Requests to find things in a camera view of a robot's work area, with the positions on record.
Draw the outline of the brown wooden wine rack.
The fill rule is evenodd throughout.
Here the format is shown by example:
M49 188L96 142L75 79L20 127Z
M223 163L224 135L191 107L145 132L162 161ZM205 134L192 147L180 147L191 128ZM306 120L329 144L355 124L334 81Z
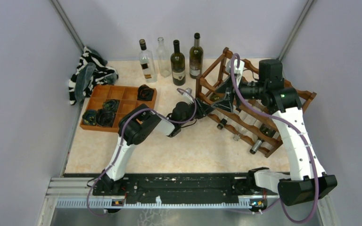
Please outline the brown wooden wine rack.
M206 71L197 77L196 81L196 99L214 107L214 104L209 100L209 96L215 93L215 89L225 81L230 74L225 71L228 61L231 60L233 52L225 47L222 54L208 67ZM296 106L302 111L306 111L310 103L316 97L315 92L302 91L295 89L291 82L281 76L282 64L277 59L266 59L259 62L259 68L256 68L247 59L242 59L245 63L243 78L244 82L259 82L264 85L263 94L260 99L246 99L248 106L242 103L242 100L237 96L236 90L226 93L231 95L234 106L234 113L229 113L219 108L215 108L212 113L207 116L217 122L220 122L221 113L235 120L239 125L245 127L248 132L240 137L249 145L253 146L258 137L264 139L263 144L257 152L262 152L265 157L270 157L282 144L279 130L272 119L265 117L263 114L272 114L278 110L285 112L287 107ZM236 113L236 108L250 114L254 119L254 124L249 125L244 123ZM276 131L273 138L263 135L259 128L262 124ZM226 125L225 129L233 134L237 134L236 129L231 125Z

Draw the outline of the slim clear glass bottle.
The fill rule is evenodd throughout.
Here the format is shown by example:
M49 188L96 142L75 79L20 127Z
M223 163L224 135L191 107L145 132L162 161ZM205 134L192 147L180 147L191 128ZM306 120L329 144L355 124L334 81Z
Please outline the slim clear glass bottle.
M242 111L242 110L239 109L239 108L236 108L236 113L238 114L238 117L239 117L244 123L249 124L249 125L254 124L255 119L254 119L250 114ZM234 140L234 141L239 141L239 140L240 140L240 137L241 137L242 135L245 135L245 134L248 132L248 130L247 130L245 127L243 127L243 126L241 126L241 125L239 125L239 124L236 126L235 129L236 129L236 131L237 131L237 134L234 134L234 135L233 135L233 140Z

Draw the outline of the dark green wine bottle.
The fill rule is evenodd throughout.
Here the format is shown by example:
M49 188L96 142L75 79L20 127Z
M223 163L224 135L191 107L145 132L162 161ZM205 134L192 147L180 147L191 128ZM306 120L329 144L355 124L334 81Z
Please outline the dark green wine bottle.
M204 51L200 46L200 33L194 34L194 44L189 50L189 75L196 79L203 70Z

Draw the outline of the olive wine bottle grey cap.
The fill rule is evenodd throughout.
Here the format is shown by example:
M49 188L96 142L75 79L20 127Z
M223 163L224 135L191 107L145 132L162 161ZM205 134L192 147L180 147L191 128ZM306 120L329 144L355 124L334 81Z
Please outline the olive wine bottle grey cap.
M267 127L265 124L262 124L259 128L259 131L270 138L273 138L273 136L276 134L276 131ZM263 144L264 139L258 137L258 139L256 140L256 142L254 143L254 145L251 147L250 149L250 153L251 154L256 154L256 152L259 150L259 148L261 147L261 145Z

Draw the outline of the dark wine bottle black cap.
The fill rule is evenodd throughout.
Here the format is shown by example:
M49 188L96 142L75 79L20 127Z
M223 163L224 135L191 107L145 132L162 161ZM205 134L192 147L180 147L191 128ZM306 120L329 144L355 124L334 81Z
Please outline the dark wine bottle black cap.
M180 41L173 41L174 52L171 54L172 79L176 86L182 86L186 81L185 56L180 51Z

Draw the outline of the clear square spirit bottle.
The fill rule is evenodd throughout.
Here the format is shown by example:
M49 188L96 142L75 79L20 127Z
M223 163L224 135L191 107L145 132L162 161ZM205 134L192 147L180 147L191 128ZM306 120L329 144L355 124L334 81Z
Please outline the clear square spirit bottle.
M147 83L157 82L157 73L155 70L152 51L147 49L146 41L144 39L140 39L139 44L141 49L141 52L139 53L139 61L144 78Z

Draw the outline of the green wine bottle silver neck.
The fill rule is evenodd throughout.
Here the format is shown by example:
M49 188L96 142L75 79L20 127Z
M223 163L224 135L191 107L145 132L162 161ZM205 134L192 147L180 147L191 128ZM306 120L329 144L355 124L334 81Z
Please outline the green wine bottle silver neck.
M218 95L216 93L212 93L209 96L209 100L212 102L212 104L216 103L216 102L221 102L223 99L223 95Z

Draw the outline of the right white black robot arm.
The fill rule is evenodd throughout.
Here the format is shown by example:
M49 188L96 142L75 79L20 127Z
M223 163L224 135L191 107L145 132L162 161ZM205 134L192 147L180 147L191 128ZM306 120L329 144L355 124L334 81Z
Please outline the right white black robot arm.
M259 78L244 82L241 60L229 61L229 77L216 89L223 97L215 107L233 112L234 105L247 106L250 99L260 100L267 112L261 116L271 118L287 151L289 173L256 169L247 180L247 189L259 194L264 188L277 193L286 206L317 201L337 186L335 175L329 175L319 163L310 142L303 119L303 106L297 90L285 86L282 63L277 59L261 60Z

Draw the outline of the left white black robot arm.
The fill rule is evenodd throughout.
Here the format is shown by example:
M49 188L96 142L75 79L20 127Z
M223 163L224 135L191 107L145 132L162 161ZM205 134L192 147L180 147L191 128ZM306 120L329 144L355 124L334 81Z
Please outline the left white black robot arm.
M146 104L140 104L120 120L115 152L102 175L97 178L95 188L102 188L111 195L120 193L123 187L121 179L137 145L145 141L154 130L167 137L174 137L186 123L202 119L213 110L214 107L194 99L190 103L178 102L172 112L164 116Z

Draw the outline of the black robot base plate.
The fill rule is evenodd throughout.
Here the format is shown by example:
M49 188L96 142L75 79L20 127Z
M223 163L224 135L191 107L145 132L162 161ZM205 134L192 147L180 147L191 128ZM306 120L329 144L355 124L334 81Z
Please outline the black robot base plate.
M103 176L94 196L125 196L127 204L236 204L239 197L263 201L273 192L253 184L249 173L126 173L118 181Z

